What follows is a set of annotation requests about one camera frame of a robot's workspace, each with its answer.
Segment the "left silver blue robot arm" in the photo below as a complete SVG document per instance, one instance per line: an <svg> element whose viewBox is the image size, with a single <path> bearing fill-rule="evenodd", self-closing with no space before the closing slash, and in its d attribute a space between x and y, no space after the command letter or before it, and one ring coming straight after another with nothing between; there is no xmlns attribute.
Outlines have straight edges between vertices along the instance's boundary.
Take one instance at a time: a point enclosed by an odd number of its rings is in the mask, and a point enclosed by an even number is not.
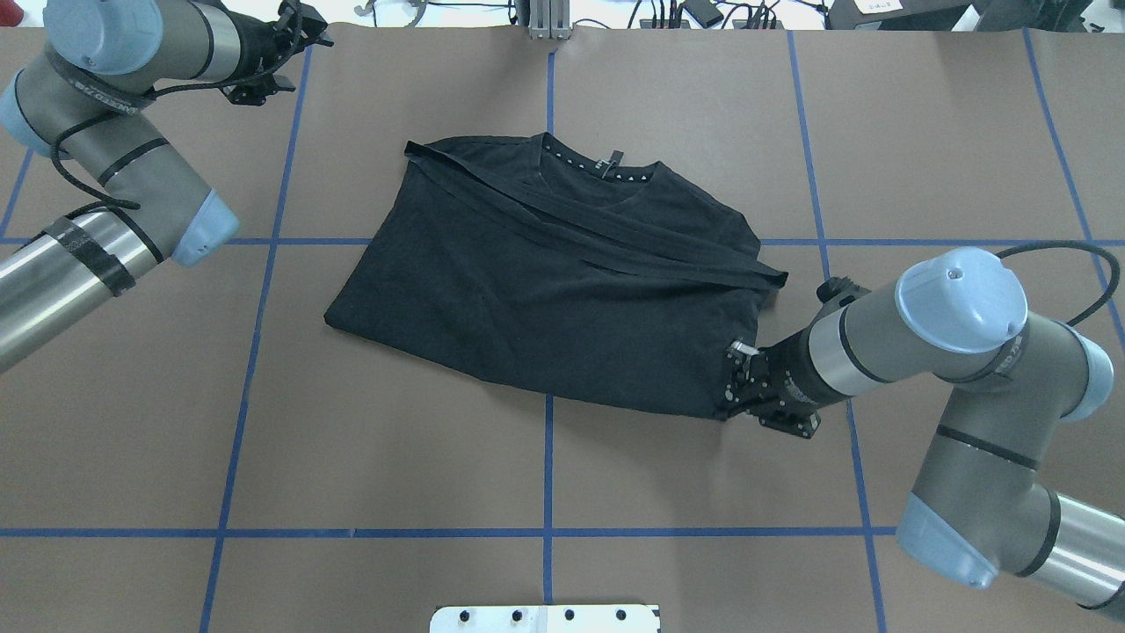
<svg viewBox="0 0 1125 633"><path fill-rule="evenodd" d="M236 214L145 117L176 92L261 106L294 85L279 69L328 47L317 8L281 1L266 22L220 1L50 1L40 55L4 88L3 126L90 204L3 263L3 370L133 288L158 264L194 266L240 229Z"/></svg>

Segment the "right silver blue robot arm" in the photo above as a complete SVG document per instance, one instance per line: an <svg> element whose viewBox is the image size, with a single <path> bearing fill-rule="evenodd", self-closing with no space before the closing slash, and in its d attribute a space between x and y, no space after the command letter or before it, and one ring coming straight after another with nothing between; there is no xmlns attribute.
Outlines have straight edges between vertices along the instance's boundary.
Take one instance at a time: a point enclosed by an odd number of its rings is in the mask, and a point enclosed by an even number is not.
<svg viewBox="0 0 1125 633"><path fill-rule="evenodd" d="M723 403L808 438L819 412L932 374L951 385L897 523L918 564L983 590L1000 575L1122 621L1124 525L1046 488L1038 469L1058 426L1084 421L1114 386L1110 358L1069 322L1030 311L1002 255L953 248L867 291L818 289L811 324L771 347L726 349Z"/></svg>

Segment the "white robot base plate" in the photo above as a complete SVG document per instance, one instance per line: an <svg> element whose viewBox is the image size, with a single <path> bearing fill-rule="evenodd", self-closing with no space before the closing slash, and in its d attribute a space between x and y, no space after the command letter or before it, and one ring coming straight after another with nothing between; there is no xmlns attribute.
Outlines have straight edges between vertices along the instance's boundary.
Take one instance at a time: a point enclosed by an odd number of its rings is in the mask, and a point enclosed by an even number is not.
<svg viewBox="0 0 1125 633"><path fill-rule="evenodd" d="M662 632L658 606L479 605L438 608L430 632Z"/></svg>

